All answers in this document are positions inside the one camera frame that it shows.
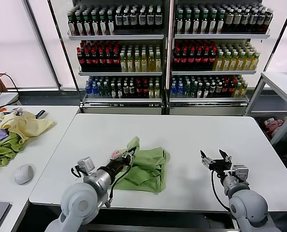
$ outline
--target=green cloth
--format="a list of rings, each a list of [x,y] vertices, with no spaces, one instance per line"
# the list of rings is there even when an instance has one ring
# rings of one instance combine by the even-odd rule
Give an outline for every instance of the green cloth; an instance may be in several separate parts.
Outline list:
[[[164,190],[166,188],[166,162],[169,154],[161,147],[152,150],[139,150],[138,137],[132,139],[126,150],[133,147],[137,147],[137,149],[134,153],[131,170],[116,184],[115,188],[153,193],[159,193]]]
[[[0,167],[7,165],[23,149],[23,145],[18,143],[20,139],[18,134],[10,132],[7,138],[0,141]]]

